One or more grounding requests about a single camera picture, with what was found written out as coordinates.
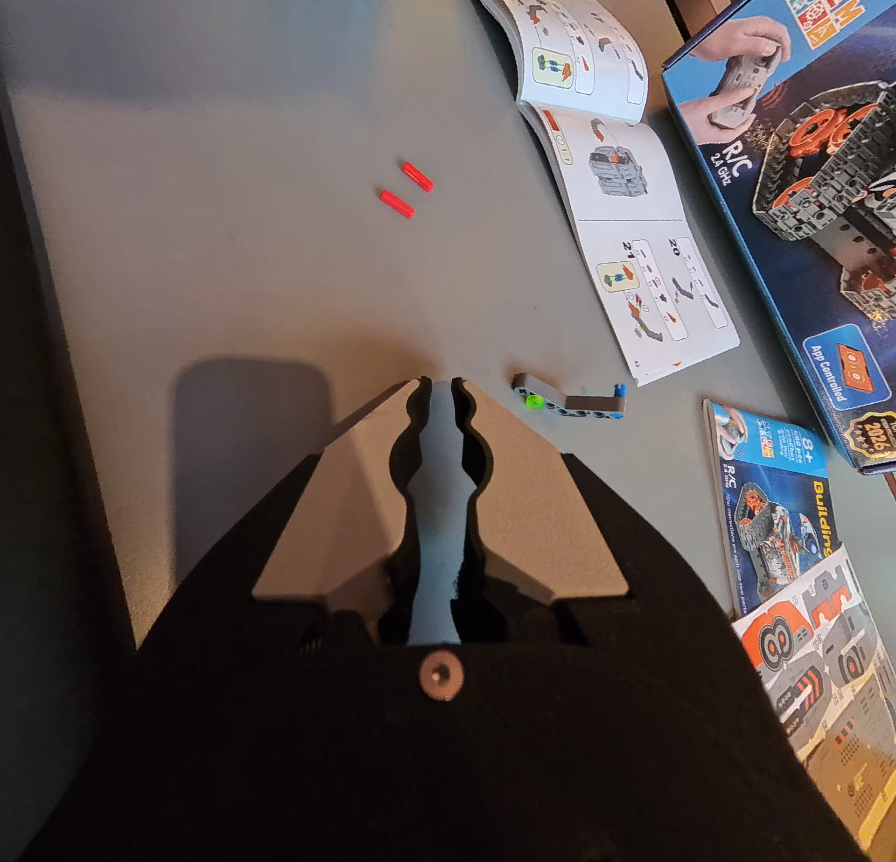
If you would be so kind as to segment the sticker sheet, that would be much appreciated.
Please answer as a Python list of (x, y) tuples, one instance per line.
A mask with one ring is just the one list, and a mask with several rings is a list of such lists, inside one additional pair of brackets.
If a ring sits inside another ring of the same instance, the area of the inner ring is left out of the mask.
[(861, 849), (895, 798), (895, 674), (847, 548), (733, 623), (790, 745)]

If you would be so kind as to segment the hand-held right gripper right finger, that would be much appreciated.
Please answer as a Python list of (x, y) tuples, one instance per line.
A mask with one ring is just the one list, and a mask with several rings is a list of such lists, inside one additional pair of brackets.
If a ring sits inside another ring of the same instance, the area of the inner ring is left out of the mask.
[(518, 637), (526, 616), (629, 584), (562, 453), (469, 380), (452, 382), (473, 484), (452, 615), (460, 637)]

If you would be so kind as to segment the open instruction booklet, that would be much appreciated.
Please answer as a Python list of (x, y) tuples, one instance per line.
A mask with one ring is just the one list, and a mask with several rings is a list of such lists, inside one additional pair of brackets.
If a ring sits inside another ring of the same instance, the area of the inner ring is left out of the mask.
[(546, 152), (581, 257), (636, 385), (739, 337), (644, 122), (649, 70), (597, 0), (479, 0), (510, 40), (516, 105)]

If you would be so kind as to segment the dark grey angled building beam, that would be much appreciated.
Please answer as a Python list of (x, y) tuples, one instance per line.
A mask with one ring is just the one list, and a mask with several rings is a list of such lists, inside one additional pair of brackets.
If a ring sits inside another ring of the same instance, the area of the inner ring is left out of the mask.
[(528, 373), (514, 375), (511, 388), (523, 399), (529, 394), (542, 396), (546, 407), (541, 410), (553, 411), (566, 418), (621, 420), (626, 413), (626, 397), (614, 397), (614, 392), (611, 396), (567, 395)]

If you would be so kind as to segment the small blue booklet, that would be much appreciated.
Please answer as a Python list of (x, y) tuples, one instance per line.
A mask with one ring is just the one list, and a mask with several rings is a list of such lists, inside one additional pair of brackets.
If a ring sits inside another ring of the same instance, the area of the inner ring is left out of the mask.
[(840, 547), (823, 441), (798, 425), (702, 403), (734, 615)]

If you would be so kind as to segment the blue robot kit box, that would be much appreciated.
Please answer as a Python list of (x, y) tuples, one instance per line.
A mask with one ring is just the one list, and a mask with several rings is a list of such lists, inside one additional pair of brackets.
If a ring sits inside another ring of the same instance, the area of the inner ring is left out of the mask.
[(895, 0), (736, 0), (669, 107), (827, 435), (895, 461)]

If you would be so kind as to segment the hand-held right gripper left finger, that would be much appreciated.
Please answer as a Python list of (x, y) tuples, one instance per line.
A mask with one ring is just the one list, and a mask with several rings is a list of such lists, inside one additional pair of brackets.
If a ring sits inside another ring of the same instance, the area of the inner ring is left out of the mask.
[(323, 450), (253, 600), (352, 611), (378, 643), (408, 643), (421, 573), (409, 483), (430, 401), (430, 379), (411, 379)]

